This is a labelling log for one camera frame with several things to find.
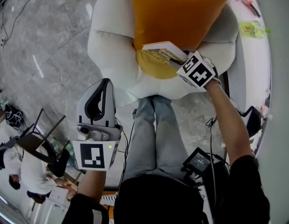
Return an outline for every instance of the chair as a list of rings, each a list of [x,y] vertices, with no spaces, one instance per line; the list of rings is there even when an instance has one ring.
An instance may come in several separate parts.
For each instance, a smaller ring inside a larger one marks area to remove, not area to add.
[[[134,15],[132,0],[97,0],[89,34],[88,54],[104,78],[117,88],[138,98],[161,95],[179,99],[188,93],[202,92],[176,76],[157,79],[139,67],[133,48]],[[235,58],[238,22],[226,5],[199,46],[202,55],[216,66],[219,75],[227,71]]]
[[[65,146],[63,147],[62,151],[58,154],[53,145],[48,141],[48,137],[50,136],[50,134],[57,128],[57,126],[66,118],[66,116],[64,115],[55,125],[54,127],[49,131],[49,133],[44,136],[43,134],[41,134],[37,127],[38,121],[40,119],[40,116],[42,114],[44,110],[41,109],[38,118],[36,120],[36,122],[34,124],[32,124],[30,127],[28,127],[23,134],[21,134],[20,137],[16,136],[13,139],[11,139],[9,142],[7,142],[6,144],[2,145],[0,147],[0,151],[5,151],[7,149],[12,148],[15,144],[19,145],[21,148],[23,148],[25,151],[27,151],[28,153],[30,153],[32,156],[36,157],[37,159],[42,160],[43,162],[48,163],[48,168],[53,172],[54,175],[56,176],[62,176],[60,174],[60,172],[57,172],[55,170],[53,170],[53,165],[56,164],[57,160],[59,159],[67,159],[69,158],[69,153],[68,151],[65,149],[66,146],[70,143],[70,141],[68,140],[65,144]],[[48,156],[41,154],[40,152],[37,151],[37,148],[42,145],[47,153]]]
[[[0,170],[5,168],[4,164],[4,150],[0,150]]]
[[[42,114],[44,110],[41,109],[38,118],[36,120],[36,122],[34,123],[34,127],[32,132],[28,133],[28,131],[30,130],[26,130],[25,132],[28,134],[24,134],[22,137],[20,137],[19,139],[15,140],[15,143],[18,144],[21,148],[23,148],[25,151],[27,151],[28,153],[30,153],[32,156],[48,163],[48,164],[54,164],[54,162],[59,158],[59,156],[63,153],[63,151],[65,150],[66,146],[70,143],[70,141],[68,140],[68,142],[65,144],[65,146],[63,147],[62,151],[60,154],[58,154],[54,147],[52,146],[52,144],[48,141],[48,137],[50,136],[50,134],[57,128],[57,126],[66,118],[66,116],[64,115],[55,125],[54,127],[48,132],[48,134],[46,136],[44,136],[42,133],[39,132],[39,130],[36,128],[38,121],[40,119],[40,116]],[[46,151],[48,152],[48,156],[43,155],[41,153],[39,153],[37,150],[37,148],[42,145]]]

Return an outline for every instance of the white sofa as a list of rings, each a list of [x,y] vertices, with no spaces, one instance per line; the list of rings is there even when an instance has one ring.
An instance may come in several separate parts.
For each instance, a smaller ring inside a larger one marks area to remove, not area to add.
[[[237,35],[237,19],[226,5],[198,48],[213,62],[219,75],[230,67],[235,58]],[[93,9],[88,54],[103,77],[138,98],[161,95],[179,99],[188,93],[202,92],[178,76],[156,79],[145,74],[136,62],[133,38],[132,0],[98,0]]]

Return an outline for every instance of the leg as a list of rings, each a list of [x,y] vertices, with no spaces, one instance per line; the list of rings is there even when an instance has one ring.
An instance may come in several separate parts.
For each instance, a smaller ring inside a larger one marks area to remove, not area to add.
[[[183,181],[185,173],[181,171],[181,168],[183,162],[188,158],[188,154],[182,142],[171,101],[164,97],[155,96],[153,103],[157,122],[157,169],[154,173]]]
[[[154,121],[155,111],[151,103],[151,97],[140,99],[123,180],[145,175],[156,168]]]
[[[68,159],[70,157],[69,152],[65,149],[61,154],[61,157],[54,164],[48,164],[47,167],[51,170],[51,172],[57,177],[63,177]]]

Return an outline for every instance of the wire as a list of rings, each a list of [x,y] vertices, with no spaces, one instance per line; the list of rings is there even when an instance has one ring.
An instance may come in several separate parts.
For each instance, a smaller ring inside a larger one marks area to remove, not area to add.
[[[78,172],[81,172],[81,170],[80,170],[79,168],[77,168],[77,161],[76,161],[76,159],[73,159],[72,166],[73,166]]]
[[[217,202],[217,195],[216,195],[216,182],[215,182],[215,172],[214,172],[214,161],[213,161],[213,152],[212,152],[212,126],[215,124],[217,121],[217,116],[216,118],[211,118],[209,119],[208,122],[206,122],[206,126],[210,128],[210,154],[211,154],[211,168],[212,168],[212,174],[213,174],[213,184],[214,184],[214,208],[216,207],[216,202]]]
[[[226,162],[223,158],[221,158],[221,157],[220,157],[219,155],[217,155],[217,154],[213,154],[213,156],[214,156],[216,159],[225,162],[225,164],[226,164],[227,167],[228,167],[228,170],[230,171],[230,165],[229,165],[228,162]]]
[[[116,122],[121,124],[121,122],[120,122],[120,120],[119,120],[118,118],[116,118]],[[130,147],[130,143],[131,143],[131,137],[132,137],[132,133],[133,133],[133,128],[134,128],[134,122],[133,122],[133,125],[132,125],[132,129],[131,129],[129,141],[128,141],[128,138],[127,138],[126,133],[125,133],[124,130],[123,130],[124,137],[125,137],[126,147],[125,147],[125,152],[124,152],[124,166],[123,166],[123,171],[122,171],[120,183],[119,183],[119,186],[118,186],[118,197],[119,197],[119,194],[120,194],[120,188],[121,188],[121,185],[122,185],[122,182],[123,182],[123,178],[124,178],[124,174],[125,174],[126,167],[127,167],[127,158],[128,158],[128,154],[129,154],[128,151],[129,151],[129,147]]]
[[[24,8],[26,7],[26,5],[30,2],[30,0],[27,0],[27,2],[24,4],[22,10],[20,11],[20,13],[16,16],[15,20],[14,20],[14,23],[13,23],[13,26],[12,26],[12,30],[11,30],[11,34],[10,36],[8,36],[8,33],[6,31],[6,28],[5,28],[5,23],[4,23],[4,7],[2,9],[2,27],[4,28],[4,32],[6,34],[6,39],[3,39],[2,42],[7,42],[9,41],[9,39],[11,38],[12,34],[13,34],[13,31],[14,31],[14,26],[15,26],[15,23],[16,23],[16,20],[18,19],[18,17],[21,15],[21,13],[23,12]]]
[[[25,128],[28,128],[27,124],[25,123],[25,120],[23,119],[23,124],[25,126]]]

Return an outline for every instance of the marble floor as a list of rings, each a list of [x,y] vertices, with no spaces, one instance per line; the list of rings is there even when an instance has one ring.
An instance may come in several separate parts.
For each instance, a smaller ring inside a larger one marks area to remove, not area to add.
[[[10,34],[13,22],[27,0],[8,0],[4,8],[5,27]],[[87,54],[90,15],[96,0],[31,0],[18,18],[13,35],[0,46],[0,88],[3,96],[32,123],[41,108],[45,114],[40,128],[47,131],[66,115],[57,132],[64,139],[76,137],[76,104],[83,93],[102,75]],[[0,43],[4,37],[0,12]],[[117,117],[130,134],[136,98],[115,89]],[[174,100],[183,142],[190,154],[196,147],[209,151],[209,130],[205,123],[215,112],[206,94],[189,94]],[[221,136],[213,129],[213,152],[223,156]],[[124,150],[124,140],[120,143]],[[107,174],[107,186],[117,186],[124,154],[118,153]]]

